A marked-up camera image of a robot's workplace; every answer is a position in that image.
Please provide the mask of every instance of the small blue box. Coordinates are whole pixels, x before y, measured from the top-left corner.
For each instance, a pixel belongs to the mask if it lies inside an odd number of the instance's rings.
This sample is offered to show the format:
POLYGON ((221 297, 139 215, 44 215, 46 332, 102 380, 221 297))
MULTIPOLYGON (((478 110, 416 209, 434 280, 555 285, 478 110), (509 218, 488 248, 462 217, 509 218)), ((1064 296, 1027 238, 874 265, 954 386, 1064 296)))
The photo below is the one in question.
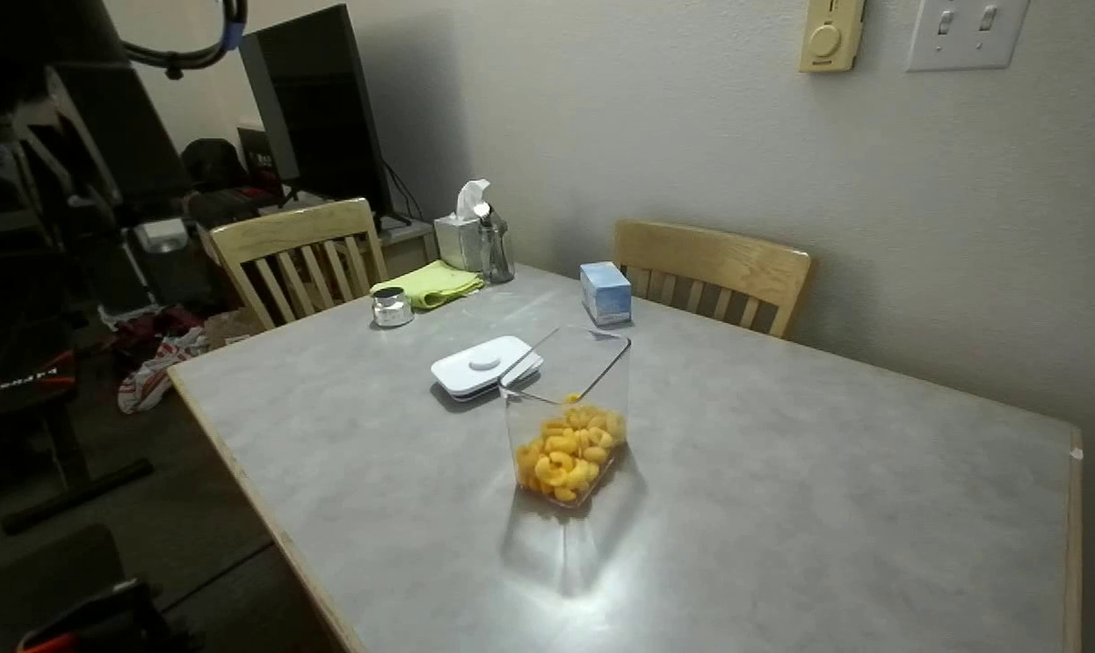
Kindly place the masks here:
POLYGON ((584 307, 597 326, 632 319, 632 284, 610 261, 579 266, 584 307))

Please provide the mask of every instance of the computer monitor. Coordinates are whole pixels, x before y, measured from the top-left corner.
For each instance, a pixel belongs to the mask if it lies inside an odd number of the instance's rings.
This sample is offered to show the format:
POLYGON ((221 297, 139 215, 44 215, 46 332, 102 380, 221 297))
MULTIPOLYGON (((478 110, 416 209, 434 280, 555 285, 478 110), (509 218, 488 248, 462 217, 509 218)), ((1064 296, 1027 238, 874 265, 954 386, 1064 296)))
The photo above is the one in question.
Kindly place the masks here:
POLYGON ((381 229, 394 207, 345 4, 245 34, 241 60, 283 181, 365 197, 381 229))

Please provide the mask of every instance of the white lid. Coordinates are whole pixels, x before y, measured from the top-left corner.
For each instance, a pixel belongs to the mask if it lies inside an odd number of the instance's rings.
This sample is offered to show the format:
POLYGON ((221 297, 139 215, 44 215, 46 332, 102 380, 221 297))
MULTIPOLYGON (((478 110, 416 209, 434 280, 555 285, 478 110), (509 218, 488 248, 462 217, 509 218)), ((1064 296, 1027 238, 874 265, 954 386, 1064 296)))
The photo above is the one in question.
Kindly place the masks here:
MULTIPOLYGON (((522 358, 531 346, 515 335, 500 335, 473 347, 464 348, 435 360, 430 373, 439 385, 452 396, 468 396, 482 388, 498 383, 498 377, 522 358)), ((538 355, 528 356, 520 365, 517 376, 526 375, 542 364, 538 355)))

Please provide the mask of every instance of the tissue box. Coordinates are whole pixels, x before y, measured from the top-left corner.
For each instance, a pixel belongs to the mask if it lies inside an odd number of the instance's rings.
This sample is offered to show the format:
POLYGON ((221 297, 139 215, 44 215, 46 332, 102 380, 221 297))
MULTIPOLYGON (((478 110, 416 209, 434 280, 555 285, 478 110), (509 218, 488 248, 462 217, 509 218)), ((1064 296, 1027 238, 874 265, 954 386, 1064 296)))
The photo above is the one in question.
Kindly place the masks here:
POLYGON ((482 240, 479 219, 462 219, 456 214, 435 220, 435 239, 442 260, 451 267, 482 272, 482 240))
POLYGON ((597 326, 632 319, 632 284, 610 261, 579 266, 584 307, 597 326))

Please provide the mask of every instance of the small metal tin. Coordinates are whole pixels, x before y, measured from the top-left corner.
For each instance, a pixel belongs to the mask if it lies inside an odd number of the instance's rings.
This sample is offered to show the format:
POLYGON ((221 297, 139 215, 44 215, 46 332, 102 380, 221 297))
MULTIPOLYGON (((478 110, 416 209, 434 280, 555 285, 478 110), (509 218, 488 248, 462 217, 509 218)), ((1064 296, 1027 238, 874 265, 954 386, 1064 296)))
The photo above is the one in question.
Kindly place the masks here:
POLYGON ((414 319, 414 310, 410 309, 410 298, 405 290, 397 286, 381 288, 373 293, 373 322, 378 326, 390 329, 401 326, 414 319))

